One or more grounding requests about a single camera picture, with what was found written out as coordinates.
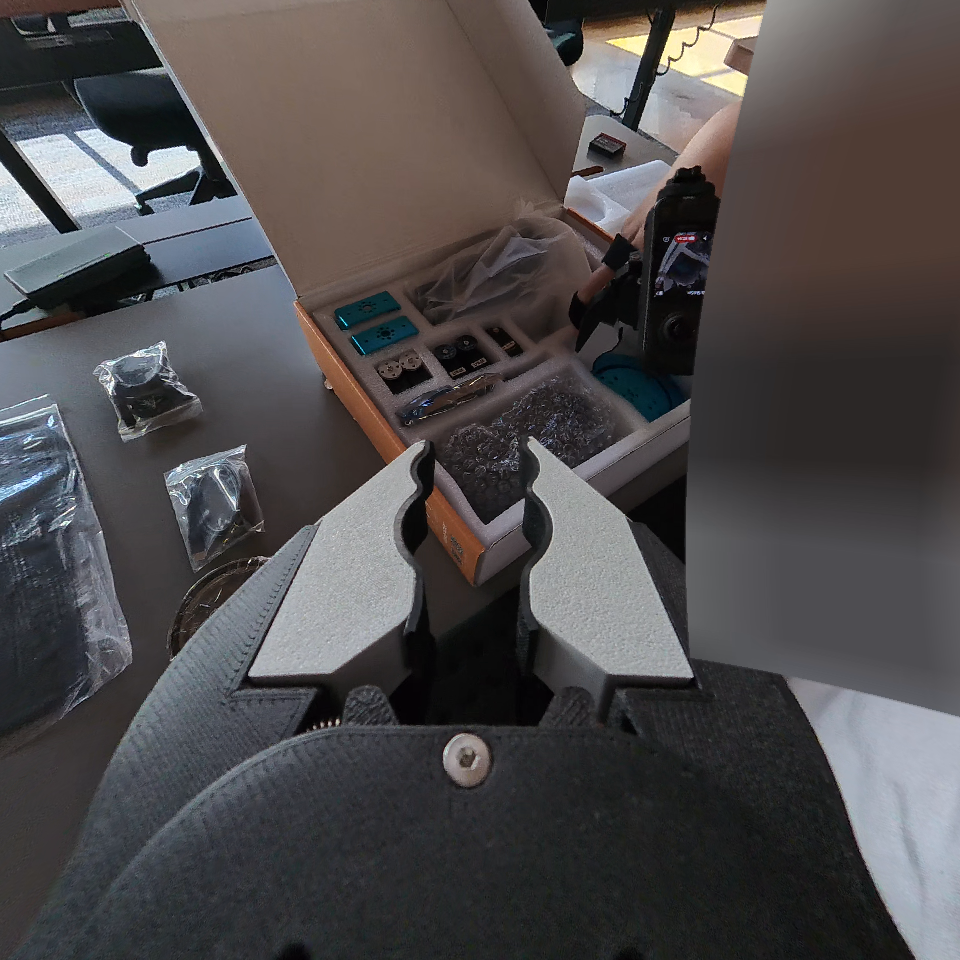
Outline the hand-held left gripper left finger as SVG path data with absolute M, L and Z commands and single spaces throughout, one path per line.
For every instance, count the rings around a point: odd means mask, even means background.
M 426 616 L 433 444 L 420 440 L 324 516 L 247 678 L 259 686 L 396 689 Z

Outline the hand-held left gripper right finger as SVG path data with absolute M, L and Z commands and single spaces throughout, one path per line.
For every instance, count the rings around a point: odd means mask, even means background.
M 551 691 L 610 703 L 619 688 L 694 683 L 637 526 L 534 438 L 520 443 L 522 531 L 533 553 L 520 581 L 521 672 Z

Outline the orange cardboard kit box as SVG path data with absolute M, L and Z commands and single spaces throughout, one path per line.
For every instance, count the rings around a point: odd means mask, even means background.
M 598 329 L 574 349 L 566 317 L 531 340 L 510 320 L 434 325 L 408 292 L 463 250 L 523 217 L 562 222 L 584 132 L 579 91 L 528 2 L 125 2 L 245 197 L 296 295 L 328 388 L 387 462 L 419 439 L 436 450 L 526 392 L 573 375 L 622 431 L 577 473 L 630 511 L 686 469 L 690 401 L 652 422 L 591 374 L 616 344 Z M 607 246 L 582 242 L 591 270 Z M 388 291 L 396 312 L 342 330 L 334 310 Z M 407 317 L 419 335 L 361 356 L 354 333 Z M 507 356 L 484 332 L 508 330 Z M 433 354 L 464 335 L 487 366 L 452 379 Z M 379 363 L 414 351 L 432 379 L 393 395 Z M 492 391 L 405 427 L 420 395 L 482 374 Z

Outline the person's right hand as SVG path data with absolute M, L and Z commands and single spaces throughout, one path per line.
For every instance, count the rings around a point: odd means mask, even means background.
M 607 250 L 601 266 L 594 270 L 590 280 L 578 291 L 577 299 L 582 305 L 587 305 L 609 285 L 616 273 L 628 262 L 632 251 L 642 251 L 646 219 L 656 200 L 657 191 L 650 192 L 630 214 Z

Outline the white foam sheet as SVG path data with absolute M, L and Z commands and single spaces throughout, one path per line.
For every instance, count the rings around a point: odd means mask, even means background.
M 597 248 L 609 246 L 670 165 L 661 160 L 570 179 L 560 220 Z

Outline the small plastic parts bag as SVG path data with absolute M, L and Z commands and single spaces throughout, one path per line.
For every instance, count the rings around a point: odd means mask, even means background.
M 192 570 L 264 528 L 246 445 L 182 463 L 164 475 Z
M 164 341 L 104 361 L 93 375 L 111 400 L 125 443 L 203 413 L 201 400 L 171 366 Z

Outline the bubble wrap bag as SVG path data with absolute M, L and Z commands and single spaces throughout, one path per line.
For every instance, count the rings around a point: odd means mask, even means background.
M 621 438 L 615 409 L 573 374 L 523 393 L 487 422 L 455 430 L 438 460 L 479 521 L 488 524 L 522 499 L 520 439 L 532 437 L 570 468 Z

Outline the crumpled clear plastic bag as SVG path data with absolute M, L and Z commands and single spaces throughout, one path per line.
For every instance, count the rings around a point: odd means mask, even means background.
M 566 323 L 592 267 L 575 231 L 533 214 L 455 254 L 408 296 L 434 326 L 461 319 L 511 321 L 539 341 Z

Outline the shiny foil packet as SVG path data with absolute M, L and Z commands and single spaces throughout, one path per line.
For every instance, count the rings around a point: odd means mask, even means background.
M 397 417 L 402 426 L 413 427 L 483 397 L 503 382 L 502 374 L 482 373 L 452 386 L 429 390 L 398 409 Z

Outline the large bag of black parts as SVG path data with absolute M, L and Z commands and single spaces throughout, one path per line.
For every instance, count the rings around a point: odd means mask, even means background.
M 2 410 L 2 756 L 133 658 L 100 520 L 59 407 L 44 395 Z

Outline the grey flat device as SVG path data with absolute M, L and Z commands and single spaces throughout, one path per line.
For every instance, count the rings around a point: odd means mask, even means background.
M 71 243 L 4 272 L 32 307 L 69 304 L 152 265 L 145 246 L 117 225 L 82 231 Z

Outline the black office chair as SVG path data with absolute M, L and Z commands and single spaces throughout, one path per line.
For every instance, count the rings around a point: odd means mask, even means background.
M 191 189 L 190 206 L 236 196 L 173 80 L 163 70 L 77 78 L 74 90 L 97 129 L 126 143 L 135 166 L 147 165 L 152 152 L 184 147 L 198 154 L 200 166 L 178 178 L 135 195 L 141 216 L 153 214 L 150 200 Z

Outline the teal metal bracket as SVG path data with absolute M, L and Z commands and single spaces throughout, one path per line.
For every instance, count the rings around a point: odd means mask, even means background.
M 371 294 L 334 310 L 334 319 L 341 330 L 351 330 L 366 321 L 397 312 L 401 304 L 388 291 Z
M 409 318 L 401 316 L 352 334 L 350 342 L 357 354 L 372 356 L 415 338 L 420 332 Z

